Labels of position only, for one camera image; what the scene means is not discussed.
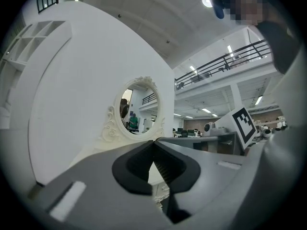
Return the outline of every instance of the person in green shirt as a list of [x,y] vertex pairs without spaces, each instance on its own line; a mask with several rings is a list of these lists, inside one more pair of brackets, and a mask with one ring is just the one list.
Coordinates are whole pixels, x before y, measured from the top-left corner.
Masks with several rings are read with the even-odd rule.
[[138,128],[138,118],[135,113],[130,118],[130,128]]

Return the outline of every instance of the white shelf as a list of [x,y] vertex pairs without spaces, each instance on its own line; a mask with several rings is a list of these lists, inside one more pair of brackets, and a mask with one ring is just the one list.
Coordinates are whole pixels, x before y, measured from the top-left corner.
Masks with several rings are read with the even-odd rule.
[[5,64],[6,64],[6,61],[2,60],[1,63],[0,63],[0,74],[1,74],[1,71],[4,68]]
[[43,30],[41,30],[37,36],[49,36],[55,29],[62,25],[65,21],[53,21],[47,25]]
[[37,49],[37,47],[42,43],[45,37],[35,37],[31,40],[31,42],[27,45],[27,47],[23,50],[23,52],[18,57],[18,61],[27,62],[31,57],[33,52]]
[[8,63],[12,65],[18,71],[23,71],[26,66],[25,62],[17,62],[17,61],[8,60]]
[[13,49],[9,51],[7,59],[16,61],[31,40],[32,40],[31,38],[19,39],[18,42],[13,47]]
[[32,25],[27,32],[24,33],[24,37],[33,37],[36,36],[42,29],[44,29],[51,21],[42,21]]
[[20,40],[19,37],[16,37],[16,38],[14,39],[14,41],[10,44],[9,48],[8,48],[7,51],[5,52],[5,54],[4,54],[4,56],[3,56],[2,59],[8,59],[8,58],[12,55],[13,49],[14,49],[15,45],[18,43],[19,40]]
[[0,75],[0,105],[5,107],[6,98],[8,92],[12,86],[14,75],[16,73],[16,68],[14,68],[10,62],[5,62],[3,70]]
[[22,37],[30,28],[31,28],[32,24],[25,27],[19,34],[20,37]]
[[46,36],[28,36],[28,37],[23,37],[24,39],[33,39],[33,38],[38,38],[38,37],[46,37]]

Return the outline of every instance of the curved white wall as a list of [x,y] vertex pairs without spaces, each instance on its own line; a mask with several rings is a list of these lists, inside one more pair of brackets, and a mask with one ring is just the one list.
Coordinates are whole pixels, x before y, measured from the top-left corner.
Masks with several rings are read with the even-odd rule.
[[165,136],[172,136],[174,74],[134,31],[82,2],[54,5],[36,21],[68,20],[72,38],[51,61],[35,95],[29,148],[36,180],[65,171],[85,145],[100,136],[119,88],[150,76],[164,104]]

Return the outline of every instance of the white wall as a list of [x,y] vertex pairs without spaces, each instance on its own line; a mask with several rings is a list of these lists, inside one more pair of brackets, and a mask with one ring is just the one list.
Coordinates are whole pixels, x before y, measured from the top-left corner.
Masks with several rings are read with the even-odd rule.
[[47,68],[32,107],[29,147],[37,181],[48,183],[94,143],[119,89],[136,77],[155,82],[164,104],[165,136],[172,136],[173,71],[134,31],[74,1],[51,6],[35,20],[69,20],[73,34]]
[[36,185],[27,140],[28,129],[0,130],[0,165],[12,189],[27,195]]
[[21,9],[26,25],[31,24],[38,16],[36,0],[28,0]]
[[176,131],[177,131],[178,128],[183,128],[183,124],[184,124],[184,119],[174,116],[173,128]]

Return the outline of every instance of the person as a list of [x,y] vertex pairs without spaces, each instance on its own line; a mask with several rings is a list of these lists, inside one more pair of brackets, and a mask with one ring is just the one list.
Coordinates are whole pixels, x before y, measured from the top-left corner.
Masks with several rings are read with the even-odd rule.
[[130,118],[129,126],[130,126],[130,128],[138,128],[138,118],[136,117],[135,113]]
[[278,127],[278,128],[281,129],[283,126],[286,126],[286,122],[285,122],[285,121],[282,121],[282,120],[281,120],[281,122],[277,123],[277,127]]
[[240,24],[254,25],[268,42],[275,68],[285,74],[296,57],[301,38],[278,0],[210,0],[219,19],[226,10]]
[[244,64],[248,63],[248,59],[242,57],[240,59],[235,60],[234,62],[230,63],[230,66],[228,69],[233,69],[239,66],[242,66]]
[[264,127],[265,127],[265,129],[269,129],[270,127],[269,126],[267,126],[267,125],[264,125]]
[[120,117],[122,119],[125,119],[125,116],[127,115],[128,111],[129,111],[128,101],[126,99],[121,99],[119,106]]

